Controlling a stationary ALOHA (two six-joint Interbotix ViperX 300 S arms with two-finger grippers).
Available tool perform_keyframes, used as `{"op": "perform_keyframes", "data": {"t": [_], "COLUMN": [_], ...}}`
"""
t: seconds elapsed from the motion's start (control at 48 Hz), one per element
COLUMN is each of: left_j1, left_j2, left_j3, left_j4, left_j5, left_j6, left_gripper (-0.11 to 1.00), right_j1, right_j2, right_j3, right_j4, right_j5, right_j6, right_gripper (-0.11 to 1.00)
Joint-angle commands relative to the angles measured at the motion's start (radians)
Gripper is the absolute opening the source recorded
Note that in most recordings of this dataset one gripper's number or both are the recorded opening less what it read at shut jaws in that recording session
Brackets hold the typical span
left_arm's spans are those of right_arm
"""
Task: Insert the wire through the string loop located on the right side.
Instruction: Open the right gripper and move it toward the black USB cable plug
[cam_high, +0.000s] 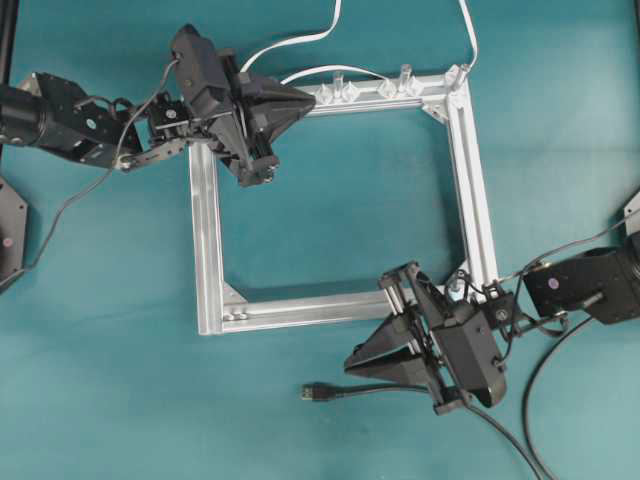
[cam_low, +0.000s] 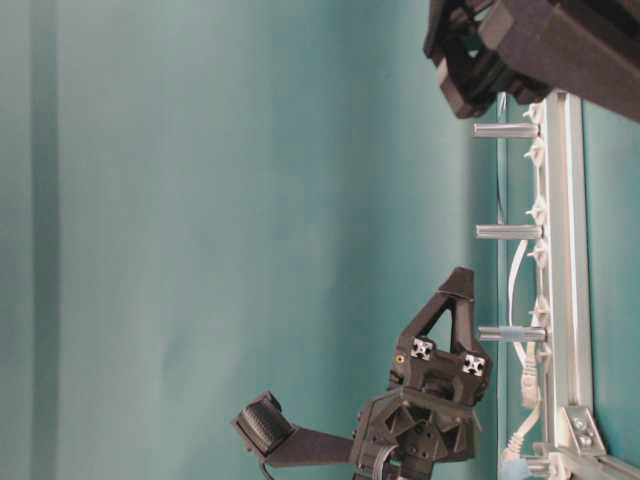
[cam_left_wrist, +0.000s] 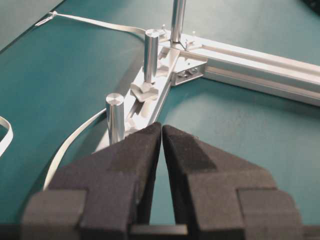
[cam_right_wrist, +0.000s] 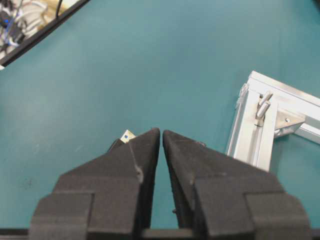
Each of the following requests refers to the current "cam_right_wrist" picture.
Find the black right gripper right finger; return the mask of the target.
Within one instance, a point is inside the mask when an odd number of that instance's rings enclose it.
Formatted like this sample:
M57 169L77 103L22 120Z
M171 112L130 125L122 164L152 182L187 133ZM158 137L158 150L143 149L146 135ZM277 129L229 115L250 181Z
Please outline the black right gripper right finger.
M208 240L310 240L300 200L267 171L165 130L178 225Z

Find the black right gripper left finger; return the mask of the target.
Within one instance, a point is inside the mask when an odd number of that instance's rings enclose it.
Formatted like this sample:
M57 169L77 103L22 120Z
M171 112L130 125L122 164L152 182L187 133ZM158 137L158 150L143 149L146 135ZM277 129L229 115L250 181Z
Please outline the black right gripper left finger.
M116 142L62 174L32 216L31 240L135 240L151 225L160 130Z

